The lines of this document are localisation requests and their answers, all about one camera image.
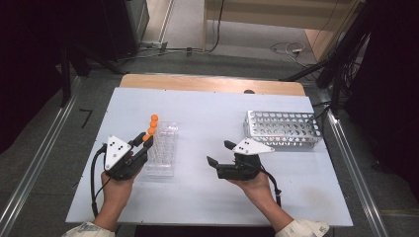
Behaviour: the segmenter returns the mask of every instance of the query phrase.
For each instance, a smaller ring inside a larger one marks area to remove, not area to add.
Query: orange test tube cap
[[[150,126],[151,127],[156,127],[157,126],[157,121],[155,121],[155,120],[151,121]]]
[[[158,115],[152,115],[151,120],[158,121]]]
[[[142,136],[142,141],[146,141],[146,140],[148,140],[148,138],[150,138],[150,135],[145,134],[144,136]]]
[[[156,133],[156,129],[154,129],[154,127],[150,127],[147,132],[150,135],[154,135],[154,133]]]

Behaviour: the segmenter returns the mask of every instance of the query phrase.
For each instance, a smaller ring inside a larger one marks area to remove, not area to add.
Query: black cable
[[[212,0],[212,8],[213,8],[213,14],[212,14],[212,41],[213,41],[213,36],[215,36],[215,27],[214,27],[214,23],[215,23],[215,0]]]
[[[105,185],[107,185],[108,184],[108,182],[111,180],[112,178],[110,177],[106,182],[105,182],[105,184],[100,188],[100,189],[98,189],[98,191],[96,192],[96,194],[95,194],[95,201],[96,201],[96,198],[98,198],[98,195],[99,195],[99,193],[101,192],[101,190],[105,187]]]
[[[143,51],[150,51],[150,50],[161,50],[161,48],[158,47],[158,46],[146,45],[146,46],[143,46],[143,47],[144,47],[144,49],[139,50],[137,53],[143,52]],[[164,50],[186,50],[186,49],[188,49],[188,48],[187,47],[165,47],[164,48]],[[195,51],[202,51],[200,48],[196,48],[196,47],[191,47],[191,49],[195,50]]]
[[[354,74],[356,72],[356,64],[360,65],[359,63],[356,63],[356,59],[360,53],[361,48],[366,44],[368,39],[370,38],[370,34],[363,34],[360,41],[355,45],[354,49],[351,51],[351,53],[348,56],[348,59],[346,60],[346,64],[344,65],[344,70],[341,75],[341,88],[342,92],[347,96],[352,96],[352,91],[350,89],[350,86],[352,82],[354,81]]]
[[[326,144],[326,149],[327,150],[329,150],[329,146],[328,146],[328,142],[327,142],[327,139],[326,139],[326,137],[324,136],[324,127],[325,127],[325,121],[326,121],[326,118],[327,118],[327,113],[329,113],[329,110],[330,110],[330,108],[331,108],[331,106],[330,105],[328,105],[328,106],[326,106],[324,109],[323,109],[323,112],[319,115],[319,116],[317,116],[316,117],[316,119],[318,119],[318,118],[320,118],[321,117],[321,134],[322,134],[322,136],[323,136],[323,140],[324,140],[324,143]],[[334,162],[333,162],[333,160],[332,160],[332,157],[329,157],[330,158],[330,162],[332,163],[332,167],[333,167],[333,169],[335,168],[335,164],[334,164]]]
[[[332,103],[332,102],[327,101],[327,102],[321,102],[321,103],[318,103],[318,104],[314,104],[314,105],[311,105],[311,106],[312,107],[325,106],[325,105],[330,105],[330,103]]]
[[[212,49],[208,50],[208,52],[213,52],[219,43],[219,26],[221,25],[221,16],[222,16],[222,9],[224,8],[224,0],[221,2],[221,8],[219,9],[219,16],[218,16],[218,25],[216,26],[216,42]]]
[[[312,48],[314,48],[315,43],[317,42],[317,38],[318,38],[318,36],[320,36],[320,33],[327,27],[327,25],[329,25],[330,20],[332,19],[333,13],[335,13],[336,7],[338,6],[338,1],[339,0],[336,0],[335,7],[333,8],[333,11],[332,11],[332,13],[329,16],[329,19],[327,20],[327,23],[323,26],[323,28],[318,32],[317,36],[315,37],[315,40],[314,40],[314,43],[313,43],[313,47]]]
[[[106,152],[106,148],[107,144],[103,144],[102,147],[96,152],[95,156],[92,159],[92,165],[90,167],[90,196],[92,198],[92,210],[95,217],[98,216],[99,213],[95,195],[95,166],[99,155]]]
[[[327,59],[330,61],[330,54],[329,53],[330,52],[327,53]],[[320,69],[321,70],[331,70],[330,68],[325,67],[328,64],[328,60],[323,60],[323,61],[317,62],[315,64],[307,64],[307,66],[310,66],[310,67],[305,68],[305,70],[312,69],[312,72],[308,72],[305,75],[311,74],[313,72],[318,72],[318,70],[320,70]],[[278,79],[278,81],[285,81],[285,82],[296,81],[296,80],[300,79],[299,77],[295,79],[296,75],[288,77],[288,78],[280,78],[280,79]]]
[[[268,171],[266,171],[264,168],[260,169],[260,172],[264,173],[268,176],[268,178],[271,180],[272,184],[274,185],[274,192],[275,192],[275,200],[277,202],[278,206],[281,206],[281,190],[278,189],[277,181],[275,180],[274,176],[271,175]]]
[[[277,202],[277,205],[279,207],[281,207],[281,192],[282,191],[280,189],[278,189],[277,181],[275,180],[274,176],[271,175],[268,171],[266,171],[265,170],[265,167],[263,167],[263,165],[261,165],[261,167],[256,167],[256,166],[254,166],[252,164],[249,164],[247,162],[242,162],[242,161],[237,161],[237,160],[236,160],[236,162],[239,163],[239,164],[241,164],[241,165],[247,166],[247,167],[249,167],[251,169],[254,169],[254,170],[257,170],[259,172],[262,172],[265,175],[267,175],[268,178],[271,180],[272,184],[274,185],[275,200]]]
[[[287,45],[292,45],[292,44],[296,44],[296,43],[300,43],[300,42],[277,42],[277,43],[275,43],[275,44],[273,44],[273,45],[271,45],[270,47],[269,47],[269,49],[272,51],[272,52],[274,52],[274,53],[276,53],[276,54],[286,54],[288,57],[290,57],[290,58],[293,58],[293,61],[295,62],[295,63],[297,63],[298,65],[300,65],[301,66],[301,70],[300,71],[302,71],[304,68],[307,68],[308,66],[312,66],[312,65],[320,65],[319,63],[316,63],[316,64],[302,64],[302,63],[300,63],[300,62],[298,62],[297,60],[296,60],[296,57],[298,56],[298,55],[300,55],[301,54],[301,52],[299,52],[295,57],[292,57],[290,54],[288,54],[288,52],[287,52],[287,48],[286,48],[286,52],[277,52],[277,49],[275,48],[275,46],[276,45],[280,45],[280,44],[287,44]],[[313,78],[314,78],[314,80],[317,80],[317,78],[312,74],[312,73],[309,73]],[[307,80],[307,81],[311,81],[310,79],[308,79],[306,76],[303,76],[304,78],[305,78],[305,80]]]

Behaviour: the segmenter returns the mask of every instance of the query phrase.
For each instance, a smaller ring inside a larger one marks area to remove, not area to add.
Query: sleeve
[[[115,233],[91,222],[84,222],[67,231],[62,237],[115,237]]]
[[[275,237],[320,237],[328,230],[329,224],[326,222],[297,219],[278,232]]]

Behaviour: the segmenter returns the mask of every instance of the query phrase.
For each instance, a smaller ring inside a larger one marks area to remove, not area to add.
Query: gray floor
[[[175,43],[175,37],[170,38],[170,29],[168,28],[166,39],[169,43]],[[185,45],[182,46],[194,46],[194,43],[198,45],[195,39],[190,44],[184,41]],[[249,43],[246,44],[246,47],[252,45],[251,41]],[[263,58],[263,56],[256,55],[251,58],[248,55],[220,55],[215,53],[214,55],[194,54],[187,57],[185,53],[174,53],[122,61],[119,66],[131,73],[220,75],[260,78],[261,80],[285,78],[301,69],[300,65],[290,60],[286,55],[281,56],[280,59]],[[114,88],[118,87],[121,79],[122,76],[115,75],[100,67],[93,70],[89,78],[82,78],[83,83],[79,97],[60,135],[57,137],[9,236],[60,236],[74,226],[74,224],[65,223],[65,217],[108,102]],[[305,93],[310,97],[313,104],[320,101],[318,90],[313,84],[313,77],[307,76],[307,78],[301,78],[298,82],[304,85]],[[58,113],[60,100],[61,94],[58,92],[28,124],[14,145],[0,154],[1,208],[5,207],[10,194],[17,187],[36,155],[43,138]],[[80,109],[93,110],[93,114],[84,128],[81,128],[81,126],[87,115],[80,112]],[[316,108],[315,110],[319,114],[322,109]],[[417,224],[419,221],[417,215],[419,205],[410,193],[407,184],[395,175],[371,168],[375,158],[370,152],[368,138],[343,111],[340,115],[347,139],[372,191],[390,236],[417,236],[417,233],[419,233],[419,225]],[[336,139],[327,124],[325,125],[324,136],[355,225],[354,227],[333,228],[329,235],[373,236],[348,169],[342,160],[342,154]],[[123,226],[119,236],[133,236],[133,234],[134,226]]]
[[[168,47],[203,47],[204,1],[176,0],[169,18],[164,41]],[[206,49],[216,42],[217,21],[207,21]],[[297,60],[316,63],[304,29],[222,22],[219,43],[212,54],[279,61],[293,60],[287,55],[301,48]]]

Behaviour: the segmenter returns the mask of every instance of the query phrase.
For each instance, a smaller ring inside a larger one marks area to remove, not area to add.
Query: white table
[[[117,88],[86,164],[67,222],[93,219],[90,200],[90,164],[108,135],[132,140],[148,128],[150,116],[176,121],[178,150],[173,178],[155,179],[140,173],[119,222],[164,225],[269,225],[239,188],[219,180],[207,155],[232,163],[233,153],[223,140],[244,137],[246,111],[312,112],[307,97]],[[101,159],[96,167],[100,188]],[[334,226],[352,226],[326,146],[261,155],[265,168],[283,191],[283,208],[294,218],[324,220]],[[103,201],[98,197],[98,206]]]

